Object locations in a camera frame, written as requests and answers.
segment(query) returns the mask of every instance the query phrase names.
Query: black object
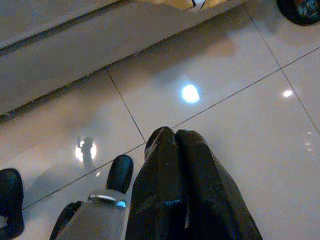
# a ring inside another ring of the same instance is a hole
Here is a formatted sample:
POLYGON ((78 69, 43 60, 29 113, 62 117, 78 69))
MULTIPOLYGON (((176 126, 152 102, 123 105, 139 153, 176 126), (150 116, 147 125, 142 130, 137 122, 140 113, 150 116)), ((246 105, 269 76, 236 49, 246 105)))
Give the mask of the black object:
MULTIPOLYGON (((129 156, 117 156, 111 165, 106 182, 106 188, 125 194, 130 186, 133 170, 134 163, 129 156)), ((82 201, 77 201, 76 203, 72 202, 62 210, 53 227, 50 240, 55 240, 57 238, 58 234, 65 228, 68 222, 76 214, 82 203, 82 201)))
POLYGON ((7 217, 7 225, 0 229, 0 239, 14 239, 24 231, 23 199, 24 190, 19 172, 14 168, 1 170, 0 215, 7 217))
POLYGON ((133 171, 134 162, 129 156, 117 156, 111 165, 106 188, 126 194, 131 183, 133 171))
POLYGON ((305 0, 296 6, 294 0, 277 0, 280 12, 289 21, 308 26, 320 21, 320 0, 305 0))
POLYGON ((236 183, 200 134, 159 128, 144 157, 126 240, 262 240, 236 183))
POLYGON ((183 235, 187 202, 179 145, 168 127, 153 132, 133 185, 126 240, 171 240, 183 235))
POLYGON ((176 138, 188 185, 188 239, 261 240, 235 181, 205 139, 187 130, 179 130, 176 138))
POLYGON ((82 204, 82 201, 71 202, 62 210, 53 227, 50 240, 57 238, 58 234, 65 228, 82 204))

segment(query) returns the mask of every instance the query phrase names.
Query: floor tile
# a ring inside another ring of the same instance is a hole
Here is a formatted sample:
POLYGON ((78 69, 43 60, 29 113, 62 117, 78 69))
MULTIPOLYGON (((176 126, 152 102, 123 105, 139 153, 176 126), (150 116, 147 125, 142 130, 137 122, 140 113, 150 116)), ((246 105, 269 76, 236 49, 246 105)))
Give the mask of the floor tile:
POLYGON ((320 136, 280 71, 178 129, 206 138, 263 239, 319 239, 320 136))
MULTIPOLYGON (((145 146, 142 145, 128 154, 134 161, 131 186, 127 192, 129 200, 131 199, 133 182, 144 163, 144 149, 145 146)), ((26 208, 23 211, 24 232, 17 239, 49 239, 58 216, 64 207, 71 202, 86 201, 93 191, 103 189, 107 182, 110 167, 111 163, 108 163, 53 195, 26 208)), ((126 217, 129 214, 130 204, 127 206, 126 217)))
POLYGON ((320 49, 283 69, 318 130, 320 130, 319 66, 320 49))
POLYGON ((154 129, 173 127, 277 68, 239 6, 111 65, 109 72, 147 139, 154 129), (195 87, 184 100, 187 85, 195 87))
POLYGON ((0 125, 0 169, 21 173, 25 207, 144 142, 105 69, 51 97, 0 125))
POLYGON ((291 23, 278 10, 276 0, 249 0, 246 8, 282 67, 320 47, 320 24, 291 23))

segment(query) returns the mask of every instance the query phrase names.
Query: glossy floor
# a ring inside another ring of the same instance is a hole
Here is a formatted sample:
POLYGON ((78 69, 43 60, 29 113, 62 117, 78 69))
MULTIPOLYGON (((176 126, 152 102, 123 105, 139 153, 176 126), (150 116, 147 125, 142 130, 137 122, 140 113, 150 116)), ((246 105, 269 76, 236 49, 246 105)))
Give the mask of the glossy floor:
POLYGON ((163 125, 207 139, 264 239, 319 239, 319 27, 252 0, 3 118, 0 167, 17 168, 25 192, 19 239, 49 239, 116 155, 135 177, 163 125))

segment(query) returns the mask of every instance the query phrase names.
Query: white tile floor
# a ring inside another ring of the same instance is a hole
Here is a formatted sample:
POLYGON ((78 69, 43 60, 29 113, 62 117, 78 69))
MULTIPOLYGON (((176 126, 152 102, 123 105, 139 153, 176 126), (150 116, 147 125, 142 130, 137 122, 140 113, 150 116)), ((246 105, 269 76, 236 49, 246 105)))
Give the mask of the white tile floor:
POLYGON ((25 191, 18 239, 49 239, 66 204, 104 187, 116 155, 132 156, 136 176, 163 125, 207 139, 264 239, 319 239, 319 30, 252 0, 3 120, 0 168, 17 168, 25 191), (187 85, 197 91, 185 100, 187 85), (77 137, 93 138, 92 166, 77 137))

